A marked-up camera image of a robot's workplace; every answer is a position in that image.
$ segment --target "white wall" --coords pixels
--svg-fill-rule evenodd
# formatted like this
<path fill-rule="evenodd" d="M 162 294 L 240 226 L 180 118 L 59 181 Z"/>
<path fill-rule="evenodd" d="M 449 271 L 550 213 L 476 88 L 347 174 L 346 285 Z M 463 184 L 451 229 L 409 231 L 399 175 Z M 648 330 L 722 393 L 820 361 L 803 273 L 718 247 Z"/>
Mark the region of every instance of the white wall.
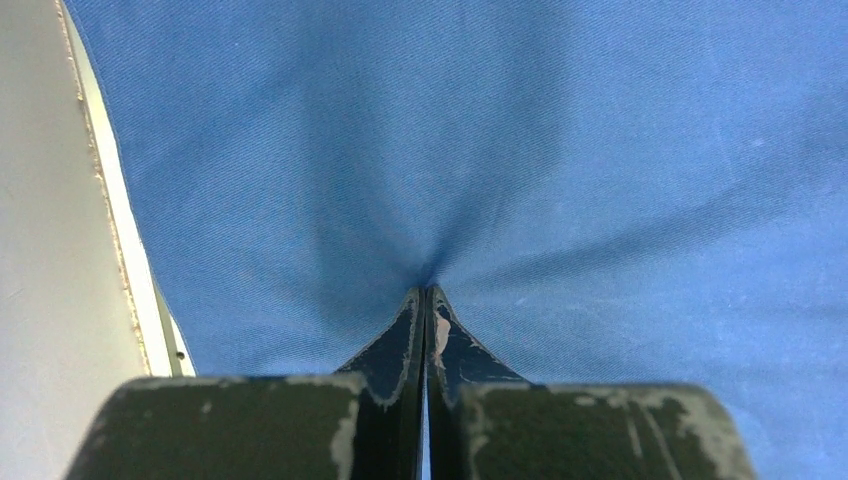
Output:
<path fill-rule="evenodd" d="M 145 365 L 57 6 L 0 12 L 0 479 L 41 480 Z"/>

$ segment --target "blue fabric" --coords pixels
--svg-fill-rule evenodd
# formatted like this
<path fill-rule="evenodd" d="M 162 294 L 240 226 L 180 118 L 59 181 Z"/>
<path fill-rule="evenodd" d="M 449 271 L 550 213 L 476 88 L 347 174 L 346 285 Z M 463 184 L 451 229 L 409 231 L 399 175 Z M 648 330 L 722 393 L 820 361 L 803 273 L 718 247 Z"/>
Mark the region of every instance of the blue fabric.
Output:
<path fill-rule="evenodd" d="M 329 372 L 437 282 L 532 380 L 699 383 L 844 478 L 844 1 L 69 3 L 200 373 Z"/>

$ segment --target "worn paint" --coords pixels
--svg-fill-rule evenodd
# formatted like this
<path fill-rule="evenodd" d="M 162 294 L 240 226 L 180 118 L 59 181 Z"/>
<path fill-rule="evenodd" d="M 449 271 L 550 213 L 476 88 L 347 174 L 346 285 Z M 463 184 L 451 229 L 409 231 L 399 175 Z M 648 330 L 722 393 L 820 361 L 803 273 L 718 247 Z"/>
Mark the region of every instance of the worn paint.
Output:
<path fill-rule="evenodd" d="M 684 437 L 691 434 L 698 438 L 702 452 L 715 464 L 719 478 L 754 478 L 733 421 L 709 392 L 703 389 L 690 386 L 665 389 L 551 386 L 549 390 L 553 393 L 582 394 L 575 399 L 575 403 L 580 406 L 594 405 L 589 403 L 588 398 L 597 402 L 605 401 L 613 408 L 629 409 L 631 403 L 635 404 L 644 413 L 667 460 L 670 455 L 667 454 L 665 438 L 648 409 L 659 409 L 665 402 L 676 402 L 685 412 L 678 418 L 677 435 Z M 677 476 L 673 473 L 676 466 L 669 464 L 669 471 L 673 478 L 679 478 L 679 472 Z"/>
<path fill-rule="evenodd" d="M 442 354 L 448 346 L 449 338 L 450 322 L 436 310 L 436 348 L 433 352 L 433 362 L 439 368 L 445 368 L 445 364 L 442 362 Z"/>
<path fill-rule="evenodd" d="M 348 404 L 349 417 L 339 420 L 339 429 L 330 440 L 330 458 L 336 464 L 339 480 L 347 480 L 353 471 L 353 438 L 356 436 L 356 418 L 359 415 L 359 402 L 351 400 Z"/>
<path fill-rule="evenodd" d="M 151 377 L 125 383 L 116 393 L 120 396 L 126 391 L 159 390 L 160 388 L 180 387 L 221 387 L 247 382 L 245 377 Z"/>
<path fill-rule="evenodd" d="M 362 392 L 362 389 L 365 387 L 365 379 L 359 372 L 286 377 L 285 381 L 289 385 L 317 385 L 346 388 L 356 395 Z"/>

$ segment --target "chipped black paint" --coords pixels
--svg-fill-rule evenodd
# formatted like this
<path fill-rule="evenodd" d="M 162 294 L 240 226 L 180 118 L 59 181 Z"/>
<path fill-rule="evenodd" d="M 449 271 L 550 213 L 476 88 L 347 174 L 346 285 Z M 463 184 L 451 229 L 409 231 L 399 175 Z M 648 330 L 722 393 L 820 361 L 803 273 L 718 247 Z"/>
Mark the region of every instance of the chipped black paint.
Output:
<path fill-rule="evenodd" d="M 438 287 L 327 376 L 146 378 L 103 407 L 68 478 L 750 479 L 733 422 L 688 386 L 533 385 Z"/>
<path fill-rule="evenodd" d="M 363 384 L 134 380 L 103 406 L 67 478 L 339 478 L 331 445 Z"/>
<path fill-rule="evenodd" d="M 754 478 L 703 389 L 469 386 L 461 397 L 463 478 Z"/>

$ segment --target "wrinkled fabric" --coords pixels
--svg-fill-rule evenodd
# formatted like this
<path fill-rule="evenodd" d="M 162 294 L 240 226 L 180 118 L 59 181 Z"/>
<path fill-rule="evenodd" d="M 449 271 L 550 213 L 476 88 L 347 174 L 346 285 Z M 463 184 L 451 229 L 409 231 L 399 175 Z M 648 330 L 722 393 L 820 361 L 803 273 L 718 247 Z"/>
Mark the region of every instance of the wrinkled fabric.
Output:
<path fill-rule="evenodd" d="M 531 380 L 848 470 L 845 2 L 69 7 L 199 373 L 330 372 L 438 283 Z"/>

